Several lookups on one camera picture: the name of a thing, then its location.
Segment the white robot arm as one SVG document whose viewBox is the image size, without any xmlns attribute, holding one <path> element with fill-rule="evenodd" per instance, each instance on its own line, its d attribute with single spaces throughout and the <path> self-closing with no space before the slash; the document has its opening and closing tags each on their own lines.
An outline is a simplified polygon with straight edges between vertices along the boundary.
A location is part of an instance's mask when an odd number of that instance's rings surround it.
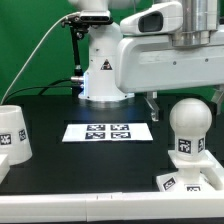
<svg viewBox="0 0 224 224">
<path fill-rule="evenodd" d="M 110 11 L 131 0 L 68 0 L 75 20 L 90 31 L 87 100 L 118 101 L 145 92 L 157 118 L 157 91 L 212 86 L 224 102 L 224 24 L 219 0 L 153 0 L 149 8 L 116 24 Z"/>
</svg>

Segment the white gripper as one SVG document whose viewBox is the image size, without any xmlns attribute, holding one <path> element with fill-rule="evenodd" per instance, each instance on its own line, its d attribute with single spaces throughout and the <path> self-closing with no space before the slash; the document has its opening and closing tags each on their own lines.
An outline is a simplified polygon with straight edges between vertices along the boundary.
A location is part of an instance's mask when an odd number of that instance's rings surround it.
<svg viewBox="0 0 224 224">
<path fill-rule="evenodd" d="M 224 102 L 224 33 L 213 33 L 201 47 L 174 47 L 168 35 L 124 38 L 117 48 L 117 87 L 125 93 L 147 92 L 151 119 L 159 120 L 160 90 L 218 85 L 211 99 L 216 114 Z"/>
</svg>

